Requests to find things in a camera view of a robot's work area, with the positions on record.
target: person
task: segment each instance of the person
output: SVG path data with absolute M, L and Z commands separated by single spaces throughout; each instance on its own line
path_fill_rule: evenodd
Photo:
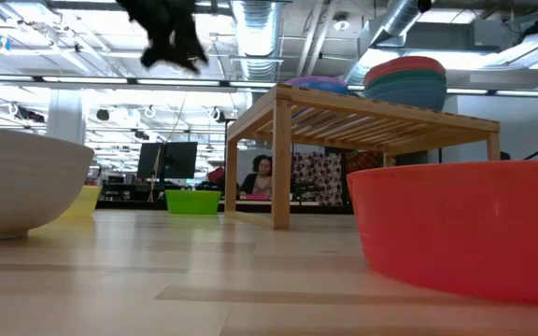
M 266 155 L 259 155 L 252 161 L 252 171 L 244 179 L 240 191 L 248 195 L 263 194 L 267 198 L 271 198 L 271 169 L 273 160 Z

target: table top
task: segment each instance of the table top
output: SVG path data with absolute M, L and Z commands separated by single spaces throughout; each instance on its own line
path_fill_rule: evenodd
M 228 129 L 228 139 L 273 139 L 273 110 L 291 108 L 291 142 L 391 155 L 486 140 L 495 120 L 277 84 Z

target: table leg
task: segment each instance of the table leg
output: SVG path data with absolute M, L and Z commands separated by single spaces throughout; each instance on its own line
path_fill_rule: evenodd
M 238 178 L 238 141 L 228 141 L 228 157 L 225 162 L 225 212 L 235 211 Z
M 290 228 L 291 106 L 277 100 L 273 110 L 272 206 L 274 229 Z
M 388 153 L 383 153 L 383 167 L 393 167 L 395 165 L 396 165 L 395 157 L 388 155 Z
M 500 134 L 491 132 L 487 136 L 487 159 L 489 161 L 499 161 L 501 155 Z

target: plastic bowl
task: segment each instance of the plastic bowl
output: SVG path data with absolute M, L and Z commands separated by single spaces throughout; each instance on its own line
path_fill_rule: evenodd
M 407 70 L 432 70 L 446 75 L 446 69 L 437 60 L 422 56 L 407 56 L 374 66 L 364 75 L 363 83 L 370 83 L 378 77 Z
M 167 210 L 175 215 L 215 215 L 221 191 L 166 190 Z
M 82 218 L 90 217 L 94 212 L 94 208 L 97 206 L 99 200 L 99 194 L 101 193 L 101 187 L 96 186 L 83 186 L 82 191 L 76 198 L 76 200 L 70 205 L 64 214 L 60 217 L 62 219 L 68 218 Z
M 299 88 L 348 94 L 347 83 L 343 80 L 333 77 L 301 77 L 291 79 L 284 84 Z
M 347 176 L 372 268 L 406 283 L 538 303 L 538 161 Z
M 434 81 L 388 84 L 364 90 L 366 98 L 441 111 L 446 103 L 446 85 Z
M 92 155 L 85 146 L 0 130 L 0 239 L 59 217 L 80 194 Z
M 436 81 L 442 84 L 447 84 L 447 78 L 432 70 L 406 70 L 398 71 L 381 77 L 373 79 L 370 83 L 364 83 L 364 88 L 372 88 L 374 86 L 391 84 L 391 83 L 405 83 L 413 80 L 430 80 Z

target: computer monitor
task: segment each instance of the computer monitor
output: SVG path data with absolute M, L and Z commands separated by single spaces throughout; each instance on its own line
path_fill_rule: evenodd
M 152 178 L 159 153 L 159 169 L 155 178 L 194 178 L 197 146 L 195 142 L 142 144 L 136 175 Z

